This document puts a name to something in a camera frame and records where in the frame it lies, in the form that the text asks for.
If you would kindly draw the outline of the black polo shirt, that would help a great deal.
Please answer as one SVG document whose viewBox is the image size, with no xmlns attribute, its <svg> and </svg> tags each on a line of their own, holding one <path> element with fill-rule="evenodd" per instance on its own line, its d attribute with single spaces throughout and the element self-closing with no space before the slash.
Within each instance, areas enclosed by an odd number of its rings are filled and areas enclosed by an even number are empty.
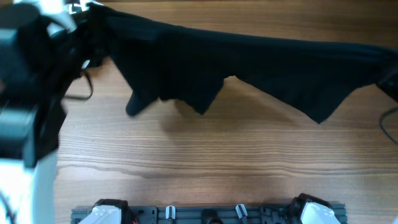
<svg viewBox="0 0 398 224">
<path fill-rule="evenodd" d="M 191 29 L 89 3 L 88 27 L 129 86 L 136 116 L 157 100 L 178 99 L 203 114 L 234 76 L 326 120 L 355 89 L 395 74 L 397 51 Z"/>
</svg>

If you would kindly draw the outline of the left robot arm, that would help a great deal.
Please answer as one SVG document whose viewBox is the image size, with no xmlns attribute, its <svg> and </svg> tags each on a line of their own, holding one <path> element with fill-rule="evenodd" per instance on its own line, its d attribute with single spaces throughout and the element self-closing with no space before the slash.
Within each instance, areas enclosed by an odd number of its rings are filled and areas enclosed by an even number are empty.
<svg viewBox="0 0 398 224">
<path fill-rule="evenodd" d="M 1 7 L 1 222 L 54 223 L 62 101 L 86 67 L 107 56 L 119 11 L 82 1 Z"/>
</svg>

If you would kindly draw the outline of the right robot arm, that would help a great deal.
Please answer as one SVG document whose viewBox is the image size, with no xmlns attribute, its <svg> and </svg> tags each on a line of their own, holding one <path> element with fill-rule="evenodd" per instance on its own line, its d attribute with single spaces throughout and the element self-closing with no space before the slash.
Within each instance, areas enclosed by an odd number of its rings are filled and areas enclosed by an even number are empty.
<svg viewBox="0 0 398 224">
<path fill-rule="evenodd" d="M 377 82 L 377 87 L 397 101 L 397 68 Z M 332 206 L 319 198 L 308 194 L 295 197 L 287 207 L 288 223 L 301 224 L 340 224 Z"/>
</svg>

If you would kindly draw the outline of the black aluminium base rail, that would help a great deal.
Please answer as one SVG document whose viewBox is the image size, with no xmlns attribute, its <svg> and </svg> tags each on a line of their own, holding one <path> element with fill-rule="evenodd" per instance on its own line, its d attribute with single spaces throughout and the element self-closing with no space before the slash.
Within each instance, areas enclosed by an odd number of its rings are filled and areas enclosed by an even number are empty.
<svg viewBox="0 0 398 224">
<path fill-rule="evenodd" d="M 133 214 L 138 217 L 141 224 L 168 224 L 166 208 L 156 206 L 131 206 Z M 298 218 L 289 220 L 286 204 L 267 204 L 263 206 L 247 206 L 247 222 L 251 224 L 282 224 L 298 223 Z M 234 206 L 230 207 L 177 207 L 176 224 L 201 224 L 208 223 L 211 218 L 219 218 L 224 224 L 241 223 Z"/>
</svg>

